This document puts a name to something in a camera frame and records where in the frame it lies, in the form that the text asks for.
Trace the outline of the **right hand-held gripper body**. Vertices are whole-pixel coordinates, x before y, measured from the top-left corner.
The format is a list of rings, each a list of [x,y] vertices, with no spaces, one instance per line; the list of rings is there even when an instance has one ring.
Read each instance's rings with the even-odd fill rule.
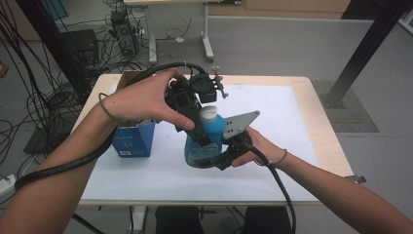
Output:
[[[218,156],[217,168],[221,171],[229,168],[232,162],[246,154],[252,147],[246,128],[260,115],[258,110],[224,119],[225,127],[222,142],[227,149]]]

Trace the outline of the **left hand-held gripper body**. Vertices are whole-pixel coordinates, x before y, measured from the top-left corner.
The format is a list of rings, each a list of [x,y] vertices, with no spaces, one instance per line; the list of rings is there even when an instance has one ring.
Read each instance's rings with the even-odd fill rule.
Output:
[[[166,93],[167,105],[179,113],[199,112],[203,103],[217,101],[217,93],[227,98],[229,94],[224,91],[221,83],[223,77],[218,74],[218,70],[218,66],[212,68],[213,77],[200,71],[198,74],[191,75],[189,79],[176,78],[171,81]]]

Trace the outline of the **blue bottle with white cap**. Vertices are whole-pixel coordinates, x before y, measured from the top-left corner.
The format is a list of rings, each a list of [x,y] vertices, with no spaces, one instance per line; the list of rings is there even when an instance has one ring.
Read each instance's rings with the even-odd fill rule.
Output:
[[[217,113],[217,107],[208,105],[201,108],[200,119],[204,132],[211,143],[200,146],[190,136],[186,137],[184,157],[186,163],[194,168],[211,168],[209,161],[222,152],[222,133],[225,127],[224,119]]]

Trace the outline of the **blue cardboard box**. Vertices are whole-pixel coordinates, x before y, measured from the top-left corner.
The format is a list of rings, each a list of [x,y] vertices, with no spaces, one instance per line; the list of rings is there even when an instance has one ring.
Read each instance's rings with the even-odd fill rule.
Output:
[[[116,130],[112,145],[119,157],[149,157],[151,155],[154,131],[154,122],[120,126]]]

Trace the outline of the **person's right hand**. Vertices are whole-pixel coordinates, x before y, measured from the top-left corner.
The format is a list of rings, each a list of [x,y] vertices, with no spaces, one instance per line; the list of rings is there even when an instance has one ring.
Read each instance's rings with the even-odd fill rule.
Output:
[[[252,161],[257,161],[260,165],[276,167],[286,157],[286,150],[270,142],[255,129],[248,127],[246,132],[251,138],[252,150],[235,159],[232,162],[233,167],[239,167]]]

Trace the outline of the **person's left hand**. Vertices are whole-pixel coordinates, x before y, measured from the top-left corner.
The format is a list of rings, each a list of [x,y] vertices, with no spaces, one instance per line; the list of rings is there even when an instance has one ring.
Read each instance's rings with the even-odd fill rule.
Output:
[[[103,106],[120,122],[154,120],[167,121],[183,130],[193,130],[195,124],[177,113],[165,102],[165,92],[173,78],[184,78],[177,68],[129,85],[103,99]]]

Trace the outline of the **person's leg in dark trousers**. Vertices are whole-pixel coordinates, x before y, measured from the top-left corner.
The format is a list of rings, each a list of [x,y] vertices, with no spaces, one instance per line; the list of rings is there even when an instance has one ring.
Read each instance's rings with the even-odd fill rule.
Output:
[[[204,234],[197,207],[158,207],[156,234]]]
[[[286,207],[248,207],[241,234],[292,234]]]

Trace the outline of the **white table leg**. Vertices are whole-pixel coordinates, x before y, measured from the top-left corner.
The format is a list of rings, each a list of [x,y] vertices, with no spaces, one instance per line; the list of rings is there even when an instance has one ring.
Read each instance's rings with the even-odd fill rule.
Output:
[[[129,210],[131,226],[128,234],[144,234],[147,207],[129,206]]]

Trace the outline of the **computer tower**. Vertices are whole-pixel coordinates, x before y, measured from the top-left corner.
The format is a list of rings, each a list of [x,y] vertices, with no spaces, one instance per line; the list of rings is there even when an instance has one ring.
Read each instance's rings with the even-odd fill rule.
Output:
[[[127,10],[112,11],[110,20],[122,54],[125,56],[137,54],[138,45],[135,30],[131,26]]]

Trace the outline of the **wooden background cabinet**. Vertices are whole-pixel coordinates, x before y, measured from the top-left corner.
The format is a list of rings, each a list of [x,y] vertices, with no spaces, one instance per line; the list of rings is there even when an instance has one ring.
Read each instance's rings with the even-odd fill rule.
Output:
[[[212,16],[340,19],[351,0],[237,0],[240,4],[209,4]]]

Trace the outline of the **grey gridded floor mat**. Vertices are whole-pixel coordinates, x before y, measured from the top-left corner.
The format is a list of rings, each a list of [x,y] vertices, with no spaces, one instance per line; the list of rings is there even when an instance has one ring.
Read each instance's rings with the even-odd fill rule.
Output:
[[[379,133],[352,89],[346,92],[340,107],[325,107],[324,111],[335,133]]]

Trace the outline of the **black equipment case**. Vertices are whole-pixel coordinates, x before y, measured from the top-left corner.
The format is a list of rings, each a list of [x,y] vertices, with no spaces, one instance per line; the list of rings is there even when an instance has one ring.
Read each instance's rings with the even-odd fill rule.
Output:
[[[63,42],[81,65],[97,63],[98,42],[92,29],[61,32]]]

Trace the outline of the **white power strip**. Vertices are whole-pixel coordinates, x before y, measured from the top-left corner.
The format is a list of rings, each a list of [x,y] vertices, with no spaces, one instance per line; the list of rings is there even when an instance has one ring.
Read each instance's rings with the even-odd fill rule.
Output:
[[[14,175],[8,175],[0,180],[0,197],[14,189],[16,178]]]

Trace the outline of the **white background desk frame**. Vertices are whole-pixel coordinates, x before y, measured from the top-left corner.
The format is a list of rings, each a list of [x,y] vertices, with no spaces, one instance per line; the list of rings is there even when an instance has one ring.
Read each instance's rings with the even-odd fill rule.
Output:
[[[201,31],[201,39],[206,52],[206,58],[209,61],[214,60],[213,50],[208,37],[208,3],[212,0],[124,0],[126,5],[141,6],[146,22],[146,32],[148,34],[148,58],[151,64],[156,64],[157,59],[157,41],[153,33],[151,25],[151,11],[150,5],[157,4],[188,4],[188,3],[202,3],[203,4],[203,30]]]

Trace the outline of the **black stand base plate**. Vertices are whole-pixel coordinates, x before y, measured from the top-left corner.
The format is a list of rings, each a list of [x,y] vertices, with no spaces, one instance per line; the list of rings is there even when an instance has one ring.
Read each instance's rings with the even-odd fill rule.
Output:
[[[23,151],[26,154],[51,153],[69,136],[71,129],[63,126],[37,128]]]

